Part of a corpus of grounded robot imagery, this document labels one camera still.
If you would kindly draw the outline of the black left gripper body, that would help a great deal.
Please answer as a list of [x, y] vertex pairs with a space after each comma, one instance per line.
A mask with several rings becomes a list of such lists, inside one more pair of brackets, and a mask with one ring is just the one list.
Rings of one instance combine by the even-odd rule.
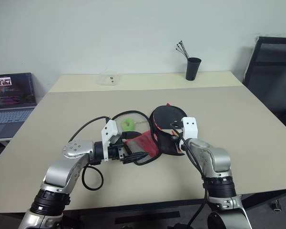
[[126, 163], [126, 152], [124, 142], [118, 135], [113, 135], [109, 140], [108, 155], [111, 160], [119, 160], [123, 164]]

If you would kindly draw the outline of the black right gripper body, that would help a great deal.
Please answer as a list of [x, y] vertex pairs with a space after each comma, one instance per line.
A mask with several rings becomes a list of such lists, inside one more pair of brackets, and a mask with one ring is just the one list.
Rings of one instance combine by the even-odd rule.
[[179, 136], [179, 141], [178, 141], [178, 147], [179, 147], [179, 151], [180, 153], [184, 153], [185, 151], [182, 149], [182, 145], [184, 144], [183, 140], [182, 140], [182, 137], [183, 137], [183, 129], [182, 127], [178, 126], [176, 128], [176, 131], [179, 133], [178, 136]]

